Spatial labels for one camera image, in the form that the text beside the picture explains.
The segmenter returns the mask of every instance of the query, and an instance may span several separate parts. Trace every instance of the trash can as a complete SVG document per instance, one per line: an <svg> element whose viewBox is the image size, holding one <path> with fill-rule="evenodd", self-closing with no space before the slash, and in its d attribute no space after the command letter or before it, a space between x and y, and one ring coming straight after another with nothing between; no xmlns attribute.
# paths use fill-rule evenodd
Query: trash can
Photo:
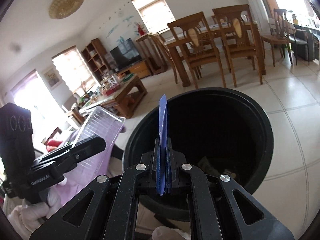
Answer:
<svg viewBox="0 0 320 240"><path fill-rule="evenodd" d="M124 151L124 169L140 162L159 138L159 107L142 119ZM232 89L193 90L168 100L168 137L172 148L188 163L210 175L228 173L250 194L259 187L270 166L273 133L264 110L249 96ZM152 212L188 221L184 196L142 195Z"/></svg>

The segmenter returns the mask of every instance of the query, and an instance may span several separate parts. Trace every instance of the framed painting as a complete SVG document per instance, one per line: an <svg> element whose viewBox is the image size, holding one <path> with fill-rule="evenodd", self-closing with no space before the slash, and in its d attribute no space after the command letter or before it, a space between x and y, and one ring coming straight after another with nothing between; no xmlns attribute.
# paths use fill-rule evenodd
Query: framed painting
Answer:
<svg viewBox="0 0 320 240"><path fill-rule="evenodd" d="M62 79L58 74L57 69L53 66L42 72L45 82L48 84L50 90L55 89L62 83Z"/></svg>

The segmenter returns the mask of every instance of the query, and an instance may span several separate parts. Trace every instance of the coffee table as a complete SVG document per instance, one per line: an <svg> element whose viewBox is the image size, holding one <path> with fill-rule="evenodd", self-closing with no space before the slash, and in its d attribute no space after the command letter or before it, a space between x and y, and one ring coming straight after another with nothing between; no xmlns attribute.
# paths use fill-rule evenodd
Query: coffee table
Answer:
<svg viewBox="0 0 320 240"><path fill-rule="evenodd" d="M134 87L136 87L138 91L129 94ZM96 102L84 105L84 107L79 110L79 113L84 116L92 112L96 106L102 106L104 108L113 106L119 111L119 116L129 119L132 117L134 110L140 103L141 99L147 93L148 92L139 77L134 74L132 78L121 85L121 88L118 91L114 92L110 96L99 95ZM134 103L127 104L127 100L124 99L128 96L133 98Z"/></svg>

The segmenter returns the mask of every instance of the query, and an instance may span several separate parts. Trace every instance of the ceiling light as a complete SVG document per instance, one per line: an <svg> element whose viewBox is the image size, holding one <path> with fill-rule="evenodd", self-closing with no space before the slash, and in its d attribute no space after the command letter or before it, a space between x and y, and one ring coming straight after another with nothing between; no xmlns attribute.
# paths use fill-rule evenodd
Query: ceiling light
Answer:
<svg viewBox="0 0 320 240"><path fill-rule="evenodd" d="M80 8L84 0L53 0L49 8L51 19L63 19Z"/></svg>

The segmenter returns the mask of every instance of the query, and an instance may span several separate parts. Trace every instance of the television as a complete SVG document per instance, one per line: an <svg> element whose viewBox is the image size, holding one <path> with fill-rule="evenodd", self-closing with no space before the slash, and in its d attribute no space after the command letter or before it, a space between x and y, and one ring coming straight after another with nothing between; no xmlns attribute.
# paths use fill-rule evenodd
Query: television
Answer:
<svg viewBox="0 0 320 240"><path fill-rule="evenodd" d="M127 39L110 51L118 70L124 69L142 60L140 53L131 39Z"/></svg>

